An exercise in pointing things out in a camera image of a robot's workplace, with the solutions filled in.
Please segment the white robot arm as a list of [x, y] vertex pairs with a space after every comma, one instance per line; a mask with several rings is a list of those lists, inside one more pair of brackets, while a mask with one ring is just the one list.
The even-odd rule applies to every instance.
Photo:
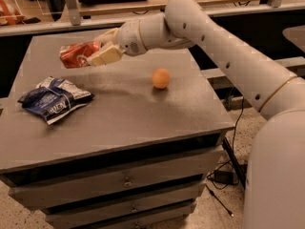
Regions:
[[305, 229], [305, 80], [221, 28], [194, 0], [96, 37], [106, 65], [155, 48], [199, 46], [266, 123], [248, 159], [244, 229]]

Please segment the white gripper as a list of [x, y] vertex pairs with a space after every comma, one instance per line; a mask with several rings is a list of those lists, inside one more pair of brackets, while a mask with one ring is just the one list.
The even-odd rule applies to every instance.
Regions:
[[94, 38], [94, 41], [101, 45], [116, 42], [117, 45], [103, 46], [100, 51], [93, 53], [88, 62], [97, 67], [108, 65], [119, 61], [123, 53], [129, 56], [137, 56], [147, 52], [140, 34], [140, 21], [132, 20], [124, 23], [119, 29], [114, 28]]

